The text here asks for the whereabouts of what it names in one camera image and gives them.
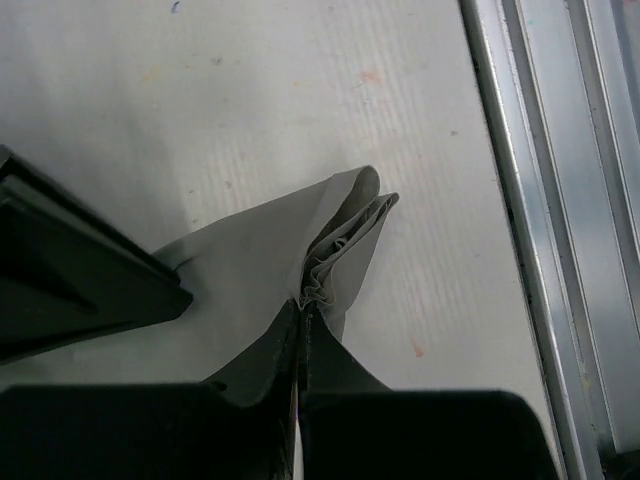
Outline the aluminium mounting rail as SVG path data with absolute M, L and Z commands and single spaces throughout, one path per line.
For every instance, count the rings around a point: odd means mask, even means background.
M 464 1 L 569 479 L 639 475 L 639 5 Z

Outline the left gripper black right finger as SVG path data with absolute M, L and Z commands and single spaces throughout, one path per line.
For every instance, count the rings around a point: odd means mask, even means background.
M 555 479 L 539 420 L 500 390 L 395 391 L 304 310 L 299 425 L 307 479 Z

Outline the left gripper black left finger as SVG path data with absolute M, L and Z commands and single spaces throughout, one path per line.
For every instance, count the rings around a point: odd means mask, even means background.
M 289 479 L 298 320 L 200 382 L 19 386 L 1 396 L 5 479 Z

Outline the grey underwear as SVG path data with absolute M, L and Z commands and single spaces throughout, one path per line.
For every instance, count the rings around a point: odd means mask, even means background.
M 211 223 L 150 254 L 193 296 L 178 318 L 1 357 L 1 383 L 201 381 L 260 338 L 290 301 L 319 307 L 338 332 L 397 201 L 366 166 Z

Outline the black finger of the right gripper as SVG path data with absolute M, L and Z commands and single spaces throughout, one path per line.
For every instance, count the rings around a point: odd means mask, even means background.
M 2 359 L 174 320 L 192 301 L 174 270 L 2 147 Z

